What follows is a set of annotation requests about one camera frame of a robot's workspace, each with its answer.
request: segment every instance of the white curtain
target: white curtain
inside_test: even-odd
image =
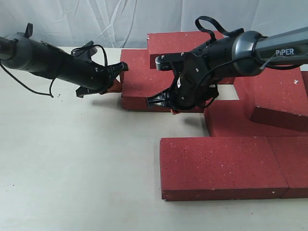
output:
[[[93,40],[146,48],[147,33],[194,31],[201,15],[229,31],[243,27],[274,35],[308,26],[307,6],[307,0],[0,0],[0,35],[23,32],[31,22],[33,39],[56,46]]]

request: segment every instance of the white backdrop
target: white backdrop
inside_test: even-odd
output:
[[[23,32],[31,22],[33,39],[56,46],[93,40],[105,47],[146,48],[147,33],[194,31],[201,15],[226,30],[285,32],[308,26],[307,6],[307,0],[0,0],[0,35]]]

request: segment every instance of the table surface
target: table surface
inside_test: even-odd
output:
[[[119,62],[120,49],[106,51]],[[48,80],[12,73],[48,91]],[[308,229],[307,199],[161,200],[160,138],[208,136],[202,114],[125,111],[119,93],[79,99],[61,80],[55,98],[38,96],[2,70],[0,83],[1,231]],[[219,98],[237,99],[233,86]]]

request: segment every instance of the white table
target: white table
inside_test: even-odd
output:
[[[119,62],[120,49],[106,50]],[[48,80],[12,72],[48,90]],[[161,200],[159,140],[207,136],[202,114],[124,111],[118,93],[79,99],[61,80],[54,99],[38,96],[2,70],[0,83],[0,231],[308,229],[306,199]],[[237,99],[231,86],[220,94]]]

